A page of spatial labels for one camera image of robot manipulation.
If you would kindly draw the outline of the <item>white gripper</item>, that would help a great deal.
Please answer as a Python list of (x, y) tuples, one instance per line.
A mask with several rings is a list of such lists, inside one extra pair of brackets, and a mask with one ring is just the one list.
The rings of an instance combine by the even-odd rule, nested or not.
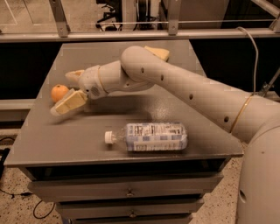
[(51, 114), (53, 116), (61, 116), (83, 106), (88, 98), (101, 98), (102, 84), (99, 79), (99, 68), (99, 66), (92, 66), (85, 71), (81, 69), (66, 73), (65, 77), (70, 82), (78, 82), (80, 90), (70, 89), (62, 99), (56, 102), (50, 109)]

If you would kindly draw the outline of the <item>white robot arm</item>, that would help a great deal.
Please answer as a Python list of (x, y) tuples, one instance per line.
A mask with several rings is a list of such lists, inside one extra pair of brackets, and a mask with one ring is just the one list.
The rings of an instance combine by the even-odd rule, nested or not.
[(169, 52), (133, 45), (118, 61), (66, 78), (75, 82), (55, 101), (61, 116), (115, 91), (158, 85), (248, 145), (241, 167), (236, 224), (280, 224), (280, 103), (174, 66)]

